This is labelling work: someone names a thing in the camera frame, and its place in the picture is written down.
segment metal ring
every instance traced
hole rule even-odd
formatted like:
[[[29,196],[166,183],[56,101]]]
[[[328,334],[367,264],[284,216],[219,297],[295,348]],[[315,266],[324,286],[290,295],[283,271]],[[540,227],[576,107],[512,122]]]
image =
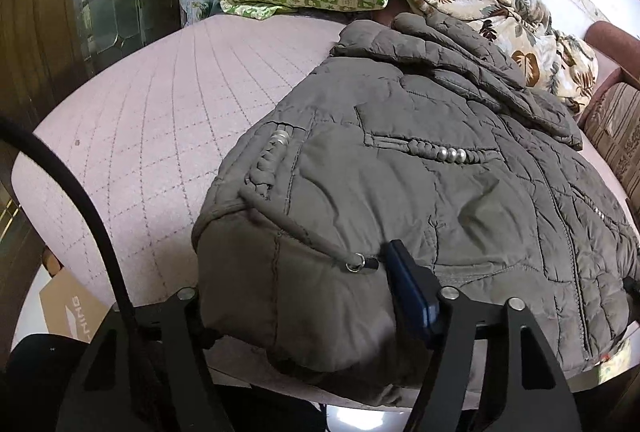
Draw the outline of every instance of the metal ring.
[[[346,267],[348,271],[351,271],[352,273],[357,273],[359,272],[362,268],[364,268],[364,263],[365,263],[365,258],[364,255],[362,255],[361,253],[356,253],[357,256],[359,256],[362,259],[362,262],[360,263],[359,266],[352,266],[351,264],[347,263]]]

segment blanket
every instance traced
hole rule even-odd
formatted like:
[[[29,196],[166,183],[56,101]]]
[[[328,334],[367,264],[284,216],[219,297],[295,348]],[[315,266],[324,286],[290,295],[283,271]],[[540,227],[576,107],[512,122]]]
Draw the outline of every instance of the blanket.
[[[584,41],[552,27],[541,0],[407,0],[411,10],[433,9],[466,22],[494,42],[524,72],[529,87],[546,89],[577,114],[593,94],[598,62]]]
[[[435,10],[356,20],[332,54],[220,165],[192,233],[204,324],[338,396],[411,406],[429,355],[396,322],[400,238],[442,285],[523,299],[567,376],[599,362],[638,243],[560,101]],[[361,256],[380,268],[349,272]],[[481,373],[478,354],[470,393]]]

